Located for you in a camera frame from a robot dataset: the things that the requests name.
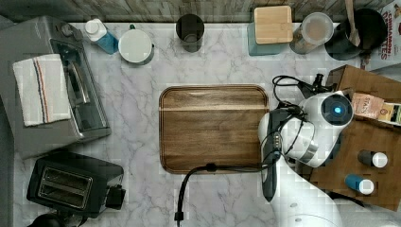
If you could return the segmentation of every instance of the black toaster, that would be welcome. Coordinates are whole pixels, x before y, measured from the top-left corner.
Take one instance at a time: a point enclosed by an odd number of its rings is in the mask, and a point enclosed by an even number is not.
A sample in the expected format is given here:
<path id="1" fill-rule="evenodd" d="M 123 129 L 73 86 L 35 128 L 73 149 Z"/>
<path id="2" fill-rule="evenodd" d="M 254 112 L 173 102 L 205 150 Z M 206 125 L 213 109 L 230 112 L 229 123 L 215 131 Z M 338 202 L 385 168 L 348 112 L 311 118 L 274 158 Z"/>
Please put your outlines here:
<path id="1" fill-rule="evenodd" d="M 106 208 L 121 209 L 123 175 L 119 165 L 56 151 L 36 161 L 26 198 L 58 211 L 97 218 Z"/>

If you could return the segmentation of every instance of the toaster slot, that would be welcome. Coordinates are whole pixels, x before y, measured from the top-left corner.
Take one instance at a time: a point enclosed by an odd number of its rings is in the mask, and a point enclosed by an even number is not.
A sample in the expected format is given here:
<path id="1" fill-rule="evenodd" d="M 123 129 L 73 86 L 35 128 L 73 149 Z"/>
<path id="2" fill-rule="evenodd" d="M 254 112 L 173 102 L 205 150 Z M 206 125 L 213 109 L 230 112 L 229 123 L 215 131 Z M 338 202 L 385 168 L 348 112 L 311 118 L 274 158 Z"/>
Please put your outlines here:
<path id="1" fill-rule="evenodd" d="M 47 167 L 41 179 L 38 196 L 70 207 L 84 209 L 92 178 Z"/>

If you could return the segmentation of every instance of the black mug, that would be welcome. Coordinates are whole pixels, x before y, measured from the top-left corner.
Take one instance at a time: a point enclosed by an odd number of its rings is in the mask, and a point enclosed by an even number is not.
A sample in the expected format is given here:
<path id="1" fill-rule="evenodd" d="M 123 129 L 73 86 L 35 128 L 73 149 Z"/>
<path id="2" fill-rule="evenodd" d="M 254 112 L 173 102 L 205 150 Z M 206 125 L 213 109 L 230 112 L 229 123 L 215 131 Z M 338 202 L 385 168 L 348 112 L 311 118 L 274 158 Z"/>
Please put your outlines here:
<path id="1" fill-rule="evenodd" d="M 199 16 L 194 14 L 182 16 L 177 22 L 176 32 L 186 51 L 197 52 L 201 48 L 204 23 Z"/>

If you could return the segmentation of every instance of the white robot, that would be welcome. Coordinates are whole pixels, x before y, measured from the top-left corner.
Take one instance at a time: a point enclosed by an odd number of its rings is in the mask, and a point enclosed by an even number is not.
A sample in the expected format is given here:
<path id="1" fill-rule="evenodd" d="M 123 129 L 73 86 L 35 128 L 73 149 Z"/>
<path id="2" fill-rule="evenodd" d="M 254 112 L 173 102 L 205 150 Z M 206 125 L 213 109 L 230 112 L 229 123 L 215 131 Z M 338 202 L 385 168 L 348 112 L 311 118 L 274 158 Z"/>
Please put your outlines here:
<path id="1" fill-rule="evenodd" d="M 342 92 L 322 93 L 299 106 L 276 109 L 261 120 L 258 136 L 263 163 L 263 194 L 279 227 L 341 227 L 336 204 L 304 180 L 285 157 L 308 166 L 324 166 L 340 147 L 340 133 L 353 118 L 350 101 Z"/>

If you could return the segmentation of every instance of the white towel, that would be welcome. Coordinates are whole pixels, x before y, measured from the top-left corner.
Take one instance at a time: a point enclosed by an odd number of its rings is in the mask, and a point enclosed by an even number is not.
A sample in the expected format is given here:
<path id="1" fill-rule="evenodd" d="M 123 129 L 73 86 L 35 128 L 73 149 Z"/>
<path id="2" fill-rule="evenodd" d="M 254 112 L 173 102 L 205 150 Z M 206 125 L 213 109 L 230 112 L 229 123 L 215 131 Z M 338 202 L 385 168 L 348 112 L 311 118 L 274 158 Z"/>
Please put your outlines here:
<path id="1" fill-rule="evenodd" d="M 18 61 L 12 68 L 26 126 L 71 118 L 60 55 Z"/>

